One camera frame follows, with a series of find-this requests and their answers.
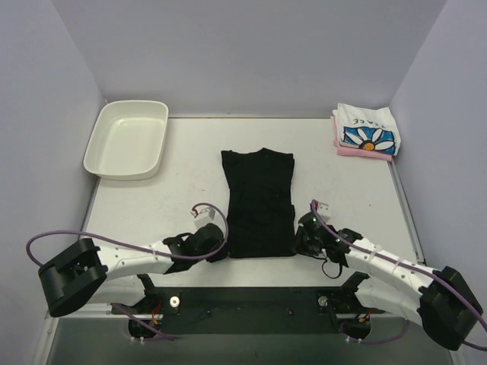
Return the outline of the black t shirt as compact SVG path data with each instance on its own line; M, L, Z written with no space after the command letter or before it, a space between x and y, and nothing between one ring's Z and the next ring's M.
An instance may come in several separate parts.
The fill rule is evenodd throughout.
M230 192L228 255L233 259L294 256L294 155L267 148L247 154L222 151L221 163Z

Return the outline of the white plastic bin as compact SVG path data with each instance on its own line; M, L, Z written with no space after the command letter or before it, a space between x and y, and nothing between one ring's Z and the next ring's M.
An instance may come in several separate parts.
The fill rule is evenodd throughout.
M101 179L152 178L161 163L169 110L151 100L121 100L100 111L84 154L84 168Z

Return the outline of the white daisy print t shirt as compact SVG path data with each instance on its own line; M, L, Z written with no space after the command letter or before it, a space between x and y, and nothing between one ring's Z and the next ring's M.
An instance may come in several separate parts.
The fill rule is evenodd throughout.
M333 110L338 142L349 148L395 157L401 146L396 120L388 107L368 109L338 103Z

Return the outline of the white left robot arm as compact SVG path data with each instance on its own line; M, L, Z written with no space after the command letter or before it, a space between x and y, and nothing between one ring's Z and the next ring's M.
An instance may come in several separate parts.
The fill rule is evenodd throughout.
M115 302L149 312L156 303L153 290L134 284L124 289L100 287L119 278L187 271L219 254L225 242L223 231L213 223L147 246L102 247L94 243L95 238L101 236L88 234L40 266L38 275L52 317L67 316L87 303Z

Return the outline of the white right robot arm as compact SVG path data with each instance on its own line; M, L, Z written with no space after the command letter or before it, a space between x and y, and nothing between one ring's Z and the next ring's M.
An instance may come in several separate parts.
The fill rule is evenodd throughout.
M335 230L313 212L298 221L299 253L323 253L329 261L362 276L354 297L364 308L378 309L420 325L428 337L450 351L466 344L483 309L462 274L401 259L360 233Z

